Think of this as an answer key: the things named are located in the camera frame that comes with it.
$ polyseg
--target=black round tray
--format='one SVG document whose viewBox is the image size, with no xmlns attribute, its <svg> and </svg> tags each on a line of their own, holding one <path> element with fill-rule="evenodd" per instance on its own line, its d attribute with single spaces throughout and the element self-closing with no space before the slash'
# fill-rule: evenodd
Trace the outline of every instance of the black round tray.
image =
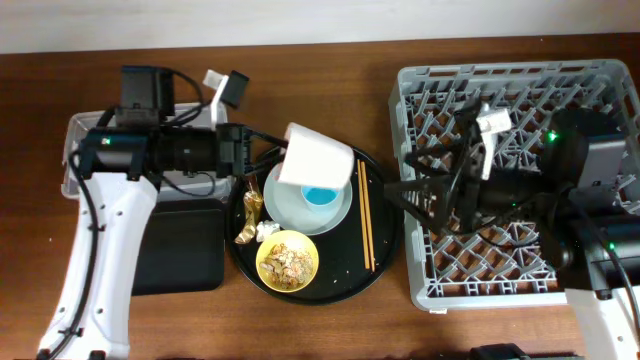
<svg viewBox="0 0 640 360">
<path fill-rule="evenodd" d="M 275 149 L 261 158 L 277 155 Z M 373 284 L 391 264 L 399 241 L 402 239 L 403 212 L 384 198 L 385 178 L 380 166 L 367 154 L 354 148 L 356 159 L 367 165 L 369 180 L 369 203 L 373 226 L 373 244 L 376 258 L 376 272 L 364 268 L 362 245 L 360 199 L 356 166 L 351 176 L 353 200 L 347 216 L 332 230 L 309 236 L 316 244 L 320 256 L 320 266 L 313 281 L 295 293 L 279 293 L 269 289 L 258 277 L 255 266 L 256 253 L 260 244 L 252 240 L 249 244 L 233 242 L 245 224 L 242 197 L 247 191 L 243 179 L 238 179 L 231 191 L 225 221 L 225 238 L 230 254 L 236 265 L 257 287 L 279 299 L 305 305 L 325 305 L 350 298 Z M 269 171 L 258 175 L 258 184 L 263 189 Z M 262 208 L 261 220 L 271 220 L 266 208 Z"/>
</svg>

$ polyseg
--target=wooden table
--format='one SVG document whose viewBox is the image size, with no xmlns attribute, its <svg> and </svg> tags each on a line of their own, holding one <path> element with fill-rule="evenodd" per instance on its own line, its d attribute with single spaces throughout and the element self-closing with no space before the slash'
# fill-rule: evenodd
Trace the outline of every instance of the wooden table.
<svg viewBox="0 0 640 360">
<path fill-rule="evenodd" d="M 0 358 L 36 353 L 58 301 L 77 218 L 60 195 L 69 118 L 119 100 L 122 64 L 154 64 L 199 79 L 207 68 L 251 77 L 234 122 L 274 135 L 289 122 L 357 146 L 397 172 L 387 98 L 405 66 L 618 58 L 640 84 L 640 35 L 529 37 L 164 49 L 0 56 Z M 177 101 L 194 100 L 178 83 Z M 577 352 L 569 307 L 419 311 L 405 251 L 359 296 L 324 307 L 276 300 L 227 257 L 212 292 L 136 297 L 131 358 L 249 357 L 440 359 L 492 343 L 528 352 Z"/>
</svg>

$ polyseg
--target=plastic crate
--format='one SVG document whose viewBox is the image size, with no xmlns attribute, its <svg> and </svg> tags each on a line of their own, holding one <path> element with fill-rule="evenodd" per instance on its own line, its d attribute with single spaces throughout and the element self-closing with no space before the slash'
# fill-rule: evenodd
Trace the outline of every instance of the plastic crate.
<svg viewBox="0 0 640 360">
<path fill-rule="evenodd" d="M 394 155 L 402 180 L 416 179 L 403 163 L 422 146 L 456 139 L 454 111 L 469 97 L 491 108 L 508 108 L 513 129 L 501 134 L 493 165 L 536 171 L 541 135 L 554 111 L 587 107 L 612 115 L 628 133 L 618 189 L 631 213 L 640 210 L 638 120 L 640 102 L 627 67 L 618 60 L 420 66 L 398 73 L 389 99 Z M 433 166 L 444 166 L 435 162 Z M 565 304 L 552 269 L 537 244 L 517 250 L 489 247 L 478 236 L 436 237 L 405 213 L 405 243 L 411 298 L 432 312 Z M 534 224 L 494 227 L 498 242 L 532 241 Z"/>
<path fill-rule="evenodd" d="M 196 105 L 196 103 L 176 104 L 176 115 L 180 115 Z M 67 137 L 62 152 L 62 165 L 65 166 L 64 180 L 60 188 L 62 195 L 68 199 L 78 199 L 78 182 L 71 173 L 71 169 L 67 166 L 68 154 L 76 149 L 80 141 L 87 136 L 87 132 L 96 126 L 101 115 L 102 111 L 80 113 L 74 115 L 71 117 L 71 120 L 69 120 Z M 223 105 L 219 105 L 218 122 L 224 123 L 226 121 L 226 109 Z M 115 126 L 115 121 L 112 120 L 109 126 Z M 189 126 L 211 128 L 211 113 L 209 107 L 204 108 L 200 115 L 189 123 Z M 215 172 L 209 172 L 209 174 L 215 177 Z M 173 183 L 180 186 L 180 188 L 192 193 L 206 194 L 211 188 L 211 179 L 207 176 L 187 177 L 180 171 L 167 171 L 164 175 Z M 216 179 L 216 190 L 209 198 L 226 201 L 231 192 L 233 181 L 233 177 L 231 176 L 225 179 Z M 169 186 L 160 187 L 158 202 L 176 200 L 193 200 L 193 197 L 179 193 Z"/>
</svg>

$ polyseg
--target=candy wrapper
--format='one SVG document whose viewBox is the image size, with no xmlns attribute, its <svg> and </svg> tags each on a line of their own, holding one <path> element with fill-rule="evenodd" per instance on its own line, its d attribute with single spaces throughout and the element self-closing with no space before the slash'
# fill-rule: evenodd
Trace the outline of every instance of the candy wrapper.
<svg viewBox="0 0 640 360">
<path fill-rule="evenodd" d="M 269 236 L 280 231 L 280 224 L 275 221 L 261 221 L 257 227 L 258 236 L 256 236 L 257 242 L 265 241 Z"/>
<path fill-rule="evenodd" d="M 260 219 L 262 204 L 264 204 L 255 175 L 247 178 L 247 182 L 249 183 L 249 191 L 244 194 L 243 198 L 244 216 L 247 220 L 244 228 L 234 240 L 236 244 L 248 244 L 256 236 L 256 226 Z"/>
</svg>

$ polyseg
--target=chopsticks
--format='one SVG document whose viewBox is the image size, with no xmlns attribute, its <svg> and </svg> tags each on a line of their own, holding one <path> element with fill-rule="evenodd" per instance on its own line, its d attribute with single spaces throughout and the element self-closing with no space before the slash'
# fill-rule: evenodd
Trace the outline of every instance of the chopsticks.
<svg viewBox="0 0 640 360">
<path fill-rule="evenodd" d="M 358 181 L 360 189 L 360 220 L 362 223 L 362 247 L 364 249 L 364 268 L 376 271 L 373 253 L 373 231 L 371 229 L 371 210 L 369 207 L 369 185 L 364 161 L 358 160 Z"/>
</svg>

